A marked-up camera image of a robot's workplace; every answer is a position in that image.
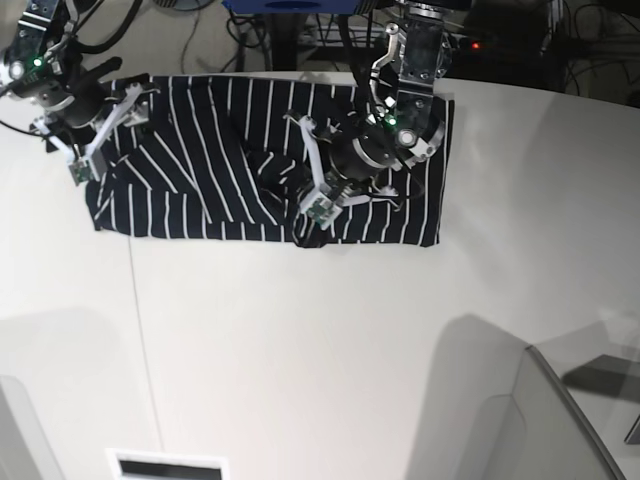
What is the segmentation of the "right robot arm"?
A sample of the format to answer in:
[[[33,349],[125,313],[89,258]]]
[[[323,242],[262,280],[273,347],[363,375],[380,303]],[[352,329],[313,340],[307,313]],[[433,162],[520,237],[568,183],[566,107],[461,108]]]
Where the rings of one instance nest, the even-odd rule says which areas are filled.
[[[83,66],[85,55],[104,53],[116,45],[141,8],[140,2],[133,2],[106,41],[84,45],[78,33],[100,6],[98,1],[30,1],[12,42],[1,53],[1,94],[31,100],[43,111],[23,135],[62,152],[77,184],[104,176],[107,141],[121,126],[146,124],[149,99],[159,91],[146,74],[104,87],[102,79],[121,68],[119,57],[92,69]]]

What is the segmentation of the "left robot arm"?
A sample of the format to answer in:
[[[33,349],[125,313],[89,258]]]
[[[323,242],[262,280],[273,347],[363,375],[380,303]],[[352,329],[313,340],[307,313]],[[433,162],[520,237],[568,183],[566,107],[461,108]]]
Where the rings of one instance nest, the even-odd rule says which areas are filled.
[[[469,1],[402,1],[400,16],[385,27],[386,51],[367,68],[355,56],[348,22],[338,22],[347,60],[361,96],[354,119],[320,127],[311,115],[287,111],[309,158],[310,181],[298,210],[326,231],[344,210],[385,202],[404,207],[424,195],[413,168],[430,160],[447,138],[432,111],[434,83],[452,53],[445,17],[467,11]]]

